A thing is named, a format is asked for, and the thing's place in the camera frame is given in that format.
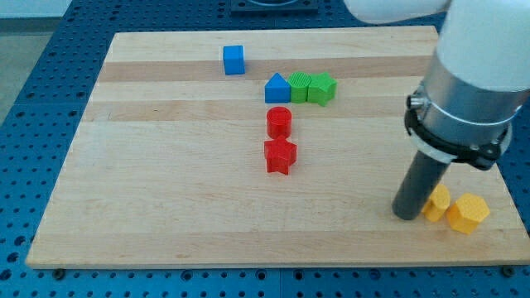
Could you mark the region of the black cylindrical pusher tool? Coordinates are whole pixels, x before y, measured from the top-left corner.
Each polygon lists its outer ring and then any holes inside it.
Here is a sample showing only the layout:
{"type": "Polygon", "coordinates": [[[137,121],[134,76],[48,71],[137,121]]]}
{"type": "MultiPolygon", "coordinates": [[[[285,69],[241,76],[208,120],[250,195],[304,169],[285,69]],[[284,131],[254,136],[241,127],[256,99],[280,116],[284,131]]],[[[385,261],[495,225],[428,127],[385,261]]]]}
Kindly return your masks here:
{"type": "Polygon", "coordinates": [[[449,163],[439,162],[418,151],[393,199],[393,213],[400,219],[415,219],[448,167],[449,163]]]}

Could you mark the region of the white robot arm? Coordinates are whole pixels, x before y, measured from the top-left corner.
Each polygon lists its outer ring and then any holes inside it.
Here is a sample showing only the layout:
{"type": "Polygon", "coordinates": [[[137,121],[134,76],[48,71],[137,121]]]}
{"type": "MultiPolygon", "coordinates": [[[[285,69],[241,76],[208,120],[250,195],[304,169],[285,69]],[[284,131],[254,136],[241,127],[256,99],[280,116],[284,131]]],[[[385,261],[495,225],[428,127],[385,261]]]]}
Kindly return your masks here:
{"type": "Polygon", "coordinates": [[[407,97],[405,128],[417,153],[393,200],[416,218],[448,166],[486,171],[511,142],[529,97],[529,3],[518,0],[345,0],[358,20],[386,24],[445,12],[425,77],[407,97]]]}

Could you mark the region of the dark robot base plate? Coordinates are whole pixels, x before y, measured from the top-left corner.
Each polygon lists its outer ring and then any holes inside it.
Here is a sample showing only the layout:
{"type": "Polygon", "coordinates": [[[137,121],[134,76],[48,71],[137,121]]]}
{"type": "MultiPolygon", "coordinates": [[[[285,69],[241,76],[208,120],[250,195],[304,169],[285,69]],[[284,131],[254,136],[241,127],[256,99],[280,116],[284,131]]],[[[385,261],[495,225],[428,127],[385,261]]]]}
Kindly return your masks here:
{"type": "Polygon", "coordinates": [[[318,0],[230,0],[234,16],[260,13],[317,12],[318,0]]]}

